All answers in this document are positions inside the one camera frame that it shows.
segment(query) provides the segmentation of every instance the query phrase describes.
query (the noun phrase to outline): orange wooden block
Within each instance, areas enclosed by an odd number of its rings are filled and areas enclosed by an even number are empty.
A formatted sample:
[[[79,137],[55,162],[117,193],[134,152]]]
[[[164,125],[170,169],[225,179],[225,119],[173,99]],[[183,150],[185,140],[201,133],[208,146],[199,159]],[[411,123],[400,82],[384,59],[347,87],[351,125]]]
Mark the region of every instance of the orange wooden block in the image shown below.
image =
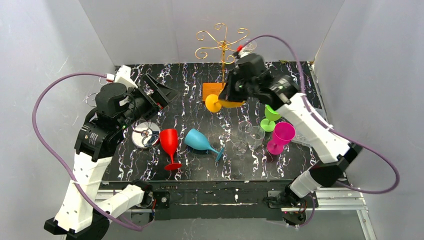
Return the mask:
[[[202,84],[201,99],[204,102],[210,94],[219,95],[223,89],[224,84],[222,82],[205,82]]]

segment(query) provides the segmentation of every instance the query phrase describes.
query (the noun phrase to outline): robotic arm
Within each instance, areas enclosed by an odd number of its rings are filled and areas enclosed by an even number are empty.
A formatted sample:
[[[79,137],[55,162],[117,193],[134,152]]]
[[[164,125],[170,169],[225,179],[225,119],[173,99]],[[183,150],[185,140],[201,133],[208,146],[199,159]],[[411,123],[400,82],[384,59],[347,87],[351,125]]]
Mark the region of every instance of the robotic arm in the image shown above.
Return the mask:
[[[301,198],[318,188],[331,187],[362,150],[361,146],[331,133],[329,129],[333,126],[307,102],[321,122],[326,123],[325,127],[319,124],[306,109],[302,96],[299,86],[289,76],[272,76],[263,58],[255,53],[244,55],[236,62],[218,96],[224,107],[237,106],[251,97],[259,99],[293,124],[317,152],[320,160],[273,201],[281,206],[296,206]]]
[[[108,78],[113,82],[104,85],[96,95],[96,107],[85,117],[75,143],[73,174],[92,201],[117,146],[124,139],[123,132],[140,118],[152,118],[178,95],[149,74],[141,77],[152,90],[145,93],[131,80],[130,72],[128,66],[122,66],[114,80]],[[54,235],[66,234],[67,239],[101,239],[110,222],[93,209],[74,183],[69,182],[59,212],[45,222],[44,229]],[[135,180],[97,206],[117,218],[135,205],[148,205],[151,191],[148,183]]]

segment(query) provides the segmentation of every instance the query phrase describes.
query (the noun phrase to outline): gold metal stand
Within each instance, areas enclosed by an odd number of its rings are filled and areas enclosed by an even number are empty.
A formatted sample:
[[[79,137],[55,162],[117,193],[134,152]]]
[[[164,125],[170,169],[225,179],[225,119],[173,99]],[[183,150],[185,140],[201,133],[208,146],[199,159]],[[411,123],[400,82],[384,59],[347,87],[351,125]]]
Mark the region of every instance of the gold metal stand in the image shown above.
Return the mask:
[[[217,46],[214,47],[199,47],[196,52],[194,52],[194,55],[196,56],[197,59],[205,59],[208,56],[207,52],[201,51],[200,54],[204,55],[203,57],[199,57],[198,56],[198,51],[199,50],[203,50],[203,49],[220,49],[222,51],[221,53],[221,64],[222,64],[222,82],[205,82],[202,85],[202,100],[203,102],[205,101],[206,97],[210,94],[216,94],[219,95],[221,90],[224,88],[225,85],[225,65],[226,64],[232,64],[234,63],[234,61],[236,60],[234,58],[233,55],[228,55],[226,57],[226,51],[233,51],[235,52],[235,50],[231,49],[231,45],[240,42],[241,40],[245,39],[248,35],[249,35],[249,30],[247,28],[239,28],[237,30],[237,33],[239,34],[245,34],[244,37],[240,38],[237,41],[233,41],[233,42],[229,42],[227,41],[227,32],[228,32],[228,27],[227,25],[225,25],[225,23],[217,23],[214,26],[215,30],[220,30],[221,27],[224,26],[225,27],[225,36],[224,36],[224,40],[222,41],[217,41],[208,31],[202,30],[199,31],[198,33],[196,33],[196,38],[199,41],[203,41],[205,40],[205,33],[209,35],[209,37],[211,37],[216,43]]]

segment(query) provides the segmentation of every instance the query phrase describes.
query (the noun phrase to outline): black marble table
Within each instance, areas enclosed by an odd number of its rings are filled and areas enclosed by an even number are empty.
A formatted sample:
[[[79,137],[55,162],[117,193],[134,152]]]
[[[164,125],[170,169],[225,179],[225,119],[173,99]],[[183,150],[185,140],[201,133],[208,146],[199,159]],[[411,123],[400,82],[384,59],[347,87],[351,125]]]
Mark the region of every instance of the black marble table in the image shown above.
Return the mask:
[[[141,150],[133,144],[132,130],[128,128],[124,133],[124,141],[117,147],[103,176],[104,181],[288,180],[297,177],[317,161],[312,148],[293,142],[285,147],[281,155],[269,155],[266,143],[270,140],[270,133],[266,133],[262,146],[253,151],[247,149],[242,156],[235,155],[233,143],[237,141],[238,123],[247,120],[258,126],[265,117],[265,105],[256,99],[249,99],[239,108],[209,112],[202,103],[202,83],[221,82],[219,63],[142,64],[130,67],[131,78],[137,84],[141,74],[149,73],[159,82],[180,92],[151,121],[162,130],[177,130],[179,145],[175,161],[182,163],[182,167],[173,172],[164,170],[164,166],[170,163],[170,157],[160,144]],[[268,62],[267,67],[274,76],[291,75],[296,81],[299,80],[299,71],[294,62]],[[321,109],[308,63],[303,62],[302,67],[307,97],[315,108]],[[218,163],[215,163],[215,153],[193,151],[184,144],[184,137],[193,128],[207,136],[215,149],[225,147],[224,155]]]

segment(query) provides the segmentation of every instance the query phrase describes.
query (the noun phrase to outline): white wall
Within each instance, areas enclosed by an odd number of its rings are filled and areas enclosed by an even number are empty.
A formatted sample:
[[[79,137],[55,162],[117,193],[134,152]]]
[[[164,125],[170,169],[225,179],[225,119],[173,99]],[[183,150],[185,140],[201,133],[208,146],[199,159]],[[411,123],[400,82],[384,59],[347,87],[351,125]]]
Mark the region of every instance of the white wall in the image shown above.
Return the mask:
[[[54,80],[114,66],[78,0],[0,1],[0,239],[59,239],[43,230],[63,201],[69,177],[39,143],[31,113]],[[77,77],[48,93],[38,114],[48,143],[73,164],[74,144],[98,79]]]
[[[423,237],[423,12],[420,0],[347,0],[316,58],[331,123],[382,152],[400,171],[393,192],[365,196],[381,240]],[[367,190],[394,182],[392,170],[369,152],[347,173]]]
[[[211,32],[221,41],[274,34],[297,50],[301,61],[312,61],[344,0],[79,0],[115,65],[219,62],[219,50],[204,60],[195,57],[199,47],[215,47],[212,40],[198,41],[196,33]],[[293,60],[290,52],[272,39],[261,39],[256,49],[267,61]]]

